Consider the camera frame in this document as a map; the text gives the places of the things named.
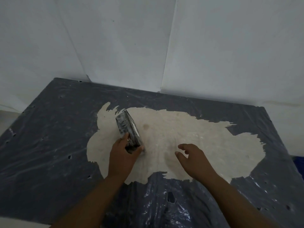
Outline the black rectangular box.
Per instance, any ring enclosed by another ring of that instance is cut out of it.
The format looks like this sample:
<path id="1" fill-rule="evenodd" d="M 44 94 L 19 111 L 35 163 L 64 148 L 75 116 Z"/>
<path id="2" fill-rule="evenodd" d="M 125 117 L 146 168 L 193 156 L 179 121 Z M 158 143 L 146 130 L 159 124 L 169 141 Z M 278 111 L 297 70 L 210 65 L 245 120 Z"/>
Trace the black rectangular box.
<path id="1" fill-rule="evenodd" d="M 128 153 L 132 154 L 138 147 L 143 145 L 133 118 L 124 109 L 116 116 L 116 123 L 121 136 L 124 136 L 126 133 L 129 134 L 125 149 Z"/>

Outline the blue object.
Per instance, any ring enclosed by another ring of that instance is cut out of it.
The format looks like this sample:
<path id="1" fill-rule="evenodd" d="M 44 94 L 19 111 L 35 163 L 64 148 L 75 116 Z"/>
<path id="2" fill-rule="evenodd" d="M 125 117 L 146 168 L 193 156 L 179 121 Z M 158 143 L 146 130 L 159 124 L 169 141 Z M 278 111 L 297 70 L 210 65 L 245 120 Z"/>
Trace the blue object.
<path id="1" fill-rule="evenodd" d="M 298 172 L 301 174 L 302 179 L 304 180 L 304 157 L 293 156 L 292 160 L 293 160 Z"/>

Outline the person's right forearm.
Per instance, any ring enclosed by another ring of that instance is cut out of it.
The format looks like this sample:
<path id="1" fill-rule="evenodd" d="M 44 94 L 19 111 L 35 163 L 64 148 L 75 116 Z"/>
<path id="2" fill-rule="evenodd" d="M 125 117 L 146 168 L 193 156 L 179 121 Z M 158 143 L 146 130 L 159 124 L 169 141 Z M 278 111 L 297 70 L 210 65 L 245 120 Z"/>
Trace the person's right forearm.
<path id="1" fill-rule="evenodd" d="M 199 181 L 216 200 L 231 228 L 279 228 L 220 176 L 213 175 Z"/>

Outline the person's left forearm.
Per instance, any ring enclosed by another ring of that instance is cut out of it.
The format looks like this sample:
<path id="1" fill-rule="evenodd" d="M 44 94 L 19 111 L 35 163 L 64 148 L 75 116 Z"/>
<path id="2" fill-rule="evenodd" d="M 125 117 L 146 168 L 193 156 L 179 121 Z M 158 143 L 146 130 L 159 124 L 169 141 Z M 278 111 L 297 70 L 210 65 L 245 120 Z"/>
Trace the person's left forearm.
<path id="1" fill-rule="evenodd" d="M 99 228 L 126 175 L 109 174 L 87 196 L 50 228 Z"/>

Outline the person's right hand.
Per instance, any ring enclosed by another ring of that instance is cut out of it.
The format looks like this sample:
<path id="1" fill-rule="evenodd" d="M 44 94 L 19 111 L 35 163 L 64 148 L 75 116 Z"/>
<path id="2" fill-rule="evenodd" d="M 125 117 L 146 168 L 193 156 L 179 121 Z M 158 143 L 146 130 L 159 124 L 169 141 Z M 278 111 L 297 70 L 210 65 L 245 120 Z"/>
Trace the person's right hand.
<path id="1" fill-rule="evenodd" d="M 196 145 L 179 144 L 178 149 L 184 151 L 184 155 L 188 158 L 188 164 L 182 167 L 190 177 L 203 184 L 219 177 L 204 152 Z"/>

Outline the dark grey plastic sheet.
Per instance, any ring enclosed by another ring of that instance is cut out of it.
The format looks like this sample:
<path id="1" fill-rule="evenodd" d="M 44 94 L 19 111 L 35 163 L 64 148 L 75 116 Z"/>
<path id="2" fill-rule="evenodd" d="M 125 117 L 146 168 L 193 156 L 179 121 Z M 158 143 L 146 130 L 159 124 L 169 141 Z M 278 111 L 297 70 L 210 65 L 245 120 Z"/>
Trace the dark grey plastic sheet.
<path id="1" fill-rule="evenodd" d="M 193 143 L 257 212 L 304 228 L 304 180 L 264 107 L 63 78 L 0 137 L 0 216 L 52 224 L 84 198 L 108 174 L 124 110 L 145 151 L 102 227 L 229 227 L 174 155 Z"/>

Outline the person's left hand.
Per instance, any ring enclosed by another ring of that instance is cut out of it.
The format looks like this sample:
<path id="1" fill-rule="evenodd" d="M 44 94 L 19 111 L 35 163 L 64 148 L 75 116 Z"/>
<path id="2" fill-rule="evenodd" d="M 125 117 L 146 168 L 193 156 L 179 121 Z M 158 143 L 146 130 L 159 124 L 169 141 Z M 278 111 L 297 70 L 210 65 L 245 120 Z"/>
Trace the person's left hand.
<path id="1" fill-rule="evenodd" d="M 143 146 L 138 147 L 132 154 L 126 148 L 119 146 L 118 139 L 112 146 L 109 156 L 108 177 L 118 177 L 123 182 L 127 179 L 139 155 L 143 151 Z"/>

